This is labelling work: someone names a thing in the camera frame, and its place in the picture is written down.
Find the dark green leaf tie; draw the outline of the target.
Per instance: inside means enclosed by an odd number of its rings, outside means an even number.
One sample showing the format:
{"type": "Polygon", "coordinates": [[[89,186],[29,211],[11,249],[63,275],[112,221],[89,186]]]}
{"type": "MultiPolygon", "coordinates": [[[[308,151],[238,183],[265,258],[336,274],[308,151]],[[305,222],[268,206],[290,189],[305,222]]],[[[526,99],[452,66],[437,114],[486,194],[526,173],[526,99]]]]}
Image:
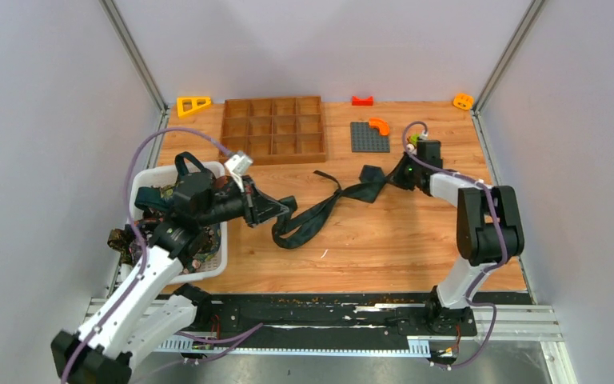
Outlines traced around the dark green leaf tie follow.
{"type": "Polygon", "coordinates": [[[313,172],[315,175],[326,178],[336,184],[336,189],[331,196],[327,197],[318,204],[293,216],[297,210],[297,201],[294,196],[288,196],[280,200],[287,205],[290,216],[283,220],[277,220],[272,228],[271,234],[274,243],[282,249],[293,250],[306,244],[313,239],[324,227],[337,203],[342,198],[349,198],[360,201],[361,182],[343,188],[338,180],[320,170],[313,172]]]}

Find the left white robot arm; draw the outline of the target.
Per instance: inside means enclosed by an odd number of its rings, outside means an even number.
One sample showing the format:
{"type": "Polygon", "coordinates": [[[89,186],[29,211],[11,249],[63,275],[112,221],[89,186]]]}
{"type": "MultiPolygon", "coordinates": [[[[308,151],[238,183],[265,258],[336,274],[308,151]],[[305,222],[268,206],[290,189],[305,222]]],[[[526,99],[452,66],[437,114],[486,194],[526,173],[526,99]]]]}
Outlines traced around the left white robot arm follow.
{"type": "Polygon", "coordinates": [[[162,289],[189,265],[209,236],[206,226],[243,218],[257,226],[290,211],[262,193],[249,176],[217,178],[209,172],[181,177],[171,211],[145,239],[131,229],[142,256],[104,305],[73,333],[60,331],[51,343],[63,383],[127,383],[137,366],[167,338],[189,326],[206,329],[213,320],[207,294],[181,286],[165,306],[144,313],[162,289]]]}

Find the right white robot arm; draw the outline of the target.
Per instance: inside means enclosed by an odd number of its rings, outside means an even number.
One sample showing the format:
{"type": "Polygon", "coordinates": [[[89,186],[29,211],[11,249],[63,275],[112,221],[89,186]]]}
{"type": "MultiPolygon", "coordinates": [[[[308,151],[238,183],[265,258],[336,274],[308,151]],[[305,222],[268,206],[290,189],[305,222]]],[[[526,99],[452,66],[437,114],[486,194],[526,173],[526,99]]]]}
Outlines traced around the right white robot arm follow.
{"type": "Polygon", "coordinates": [[[474,295],[488,276],[524,249],[515,190],[445,169],[437,140],[418,139],[414,150],[406,151],[390,174],[364,166],[360,180],[374,182],[378,188],[391,184],[404,190],[419,189],[457,209],[459,256],[448,276],[433,287],[424,313],[425,325],[435,334],[466,321],[474,295]]]}

